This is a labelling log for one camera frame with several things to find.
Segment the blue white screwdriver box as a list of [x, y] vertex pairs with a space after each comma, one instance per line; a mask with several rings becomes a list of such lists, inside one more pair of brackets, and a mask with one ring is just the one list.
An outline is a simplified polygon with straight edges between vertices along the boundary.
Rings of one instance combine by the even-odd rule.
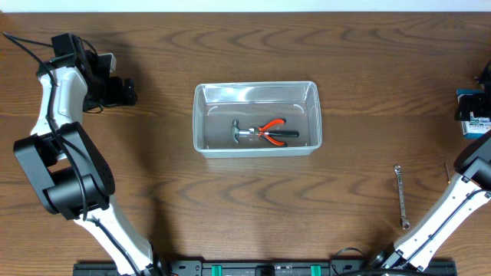
[[[484, 92], [477, 89], [456, 90], [457, 101], [460, 101], [462, 96], [474, 96], [479, 94], [484, 94]], [[460, 124], [463, 138], [468, 140], [475, 140], [490, 130], [490, 118], [474, 117], [473, 113], [470, 114], [470, 121], [461, 121]]]

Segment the clear plastic container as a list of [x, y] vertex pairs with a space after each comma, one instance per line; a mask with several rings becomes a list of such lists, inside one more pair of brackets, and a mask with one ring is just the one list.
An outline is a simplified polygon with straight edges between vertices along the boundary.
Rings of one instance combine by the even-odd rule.
[[[262, 137], [232, 138], [232, 122], [239, 128], [286, 123], [271, 130], [297, 130], [299, 137], [277, 137], [286, 147]], [[317, 85], [309, 80], [200, 84], [193, 102], [193, 145], [206, 158], [307, 156], [322, 144], [321, 107]]]

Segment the small steel claw hammer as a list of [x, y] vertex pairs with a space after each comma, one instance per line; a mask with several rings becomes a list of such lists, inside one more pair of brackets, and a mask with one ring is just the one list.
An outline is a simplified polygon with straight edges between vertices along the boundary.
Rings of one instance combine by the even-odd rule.
[[[299, 137], [299, 132], [297, 130], [286, 130], [286, 132], [288, 132], [288, 134], [286, 134], [285, 136], [280, 136], [280, 137], [286, 137], [286, 138], [297, 138], [297, 137]], [[240, 129], [238, 120], [234, 120], [232, 122], [231, 133], [232, 133], [232, 138], [236, 144], [239, 144], [239, 138], [241, 136], [254, 136], [248, 131], [248, 129], [247, 130]]]

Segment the red handled pliers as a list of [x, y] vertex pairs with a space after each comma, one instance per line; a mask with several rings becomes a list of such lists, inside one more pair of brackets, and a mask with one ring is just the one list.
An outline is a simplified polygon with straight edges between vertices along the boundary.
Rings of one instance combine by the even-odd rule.
[[248, 128], [248, 131], [254, 136], [264, 138], [274, 146], [286, 147], [288, 144], [284, 141], [277, 140], [277, 137], [285, 136], [288, 134], [288, 132], [285, 130], [271, 130], [273, 126], [280, 126], [284, 125], [285, 123], [286, 119], [276, 118], [264, 126], [250, 127]]

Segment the silver combination wrench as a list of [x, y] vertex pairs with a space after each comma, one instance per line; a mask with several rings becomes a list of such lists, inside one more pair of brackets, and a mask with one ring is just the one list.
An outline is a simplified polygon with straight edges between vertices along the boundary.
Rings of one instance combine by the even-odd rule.
[[401, 166], [398, 164], [394, 165], [394, 172], [397, 179], [397, 192], [398, 192], [399, 206], [400, 206], [400, 226], [403, 230], [408, 230], [410, 228], [410, 222], [407, 219], [407, 214], [406, 214], [406, 206], [404, 200], [404, 184], [401, 175]]

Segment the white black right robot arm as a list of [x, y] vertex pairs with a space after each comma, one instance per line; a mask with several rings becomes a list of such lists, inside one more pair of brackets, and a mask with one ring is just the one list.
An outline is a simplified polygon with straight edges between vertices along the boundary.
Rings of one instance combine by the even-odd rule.
[[438, 248], [479, 207], [490, 202], [490, 132], [477, 137], [453, 163], [442, 196], [408, 233], [381, 251], [368, 267], [380, 275], [424, 272]]

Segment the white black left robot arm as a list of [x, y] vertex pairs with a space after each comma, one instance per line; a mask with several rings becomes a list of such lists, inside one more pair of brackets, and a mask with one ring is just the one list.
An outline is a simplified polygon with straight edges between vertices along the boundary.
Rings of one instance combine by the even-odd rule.
[[117, 204], [113, 173], [81, 125], [96, 106], [134, 104], [132, 81], [112, 76], [115, 67], [112, 54], [56, 52], [39, 68], [38, 121], [15, 142], [14, 154], [43, 207], [90, 232], [119, 275], [166, 275], [153, 246]]

